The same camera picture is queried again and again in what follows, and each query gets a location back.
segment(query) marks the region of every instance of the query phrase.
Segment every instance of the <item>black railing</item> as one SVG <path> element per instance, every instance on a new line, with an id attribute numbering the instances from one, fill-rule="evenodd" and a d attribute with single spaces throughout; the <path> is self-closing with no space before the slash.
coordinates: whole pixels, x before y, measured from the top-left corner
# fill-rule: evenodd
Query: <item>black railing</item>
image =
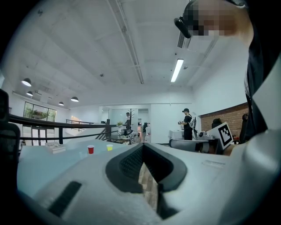
<path id="1" fill-rule="evenodd" d="M 91 124 L 95 124 L 95 123 L 90 123 L 90 122 L 84 122 L 84 121 L 76 121 L 76 120 L 66 120 L 66 123 L 70 123 L 70 124 L 88 124 L 88 125 L 91 125 Z M 73 128 L 74 130 L 77 130 L 77 131 L 83 131 L 84 129 L 83 128 Z"/>
<path id="2" fill-rule="evenodd" d="M 35 120 L 30 118 L 24 118 L 20 116 L 10 115 L 9 122 L 18 123 L 22 125 L 34 126 L 34 127 L 51 127 L 58 128 L 58 138 L 30 138 L 30 137 L 20 137 L 21 140 L 32 140 L 32 141 L 51 141 L 51 140 L 59 140 L 60 144 L 63 144 L 63 140 L 65 139 L 75 139 L 75 138 L 86 138 L 97 136 L 96 139 L 109 140 L 111 141 L 111 134 L 117 131 L 111 131 L 112 127 L 116 127 L 116 125 L 109 124 L 73 124 L 73 123 L 55 123 L 43 120 Z M 63 137 L 63 128 L 104 128 L 104 130 L 100 134 L 90 134 L 84 136 L 77 137 Z"/>

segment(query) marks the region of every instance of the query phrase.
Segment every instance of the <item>floor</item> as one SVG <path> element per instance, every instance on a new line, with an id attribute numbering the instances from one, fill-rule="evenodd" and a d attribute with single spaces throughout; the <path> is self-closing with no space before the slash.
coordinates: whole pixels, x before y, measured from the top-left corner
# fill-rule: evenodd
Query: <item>floor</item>
<path id="1" fill-rule="evenodd" d="M 140 169 L 139 183 L 143 187 L 144 198 L 147 203 L 156 211 L 158 200 L 158 185 L 150 174 L 145 164 Z"/>

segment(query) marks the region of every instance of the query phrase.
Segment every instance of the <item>vent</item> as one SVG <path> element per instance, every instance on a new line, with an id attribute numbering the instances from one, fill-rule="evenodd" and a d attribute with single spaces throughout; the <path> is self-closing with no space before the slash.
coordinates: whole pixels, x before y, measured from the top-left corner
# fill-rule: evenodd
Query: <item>vent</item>
<path id="1" fill-rule="evenodd" d="M 178 47 L 183 48 L 184 47 L 184 34 L 180 32 L 179 42 L 177 44 Z"/>

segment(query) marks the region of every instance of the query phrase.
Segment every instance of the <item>yellow cup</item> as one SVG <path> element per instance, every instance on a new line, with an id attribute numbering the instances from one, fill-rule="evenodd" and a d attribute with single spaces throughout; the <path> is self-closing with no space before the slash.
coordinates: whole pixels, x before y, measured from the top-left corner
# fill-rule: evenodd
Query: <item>yellow cup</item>
<path id="1" fill-rule="evenodd" d="M 112 151 L 113 150 L 113 145 L 107 145 L 106 147 L 107 147 L 108 151 Z"/>

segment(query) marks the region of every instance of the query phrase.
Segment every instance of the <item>window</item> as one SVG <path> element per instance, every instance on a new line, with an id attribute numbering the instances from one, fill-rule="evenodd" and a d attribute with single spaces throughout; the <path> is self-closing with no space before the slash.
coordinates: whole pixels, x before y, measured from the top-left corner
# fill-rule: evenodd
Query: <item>window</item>
<path id="1" fill-rule="evenodd" d="M 25 102 L 23 117 L 54 122 L 56 119 L 57 111 L 39 105 Z"/>

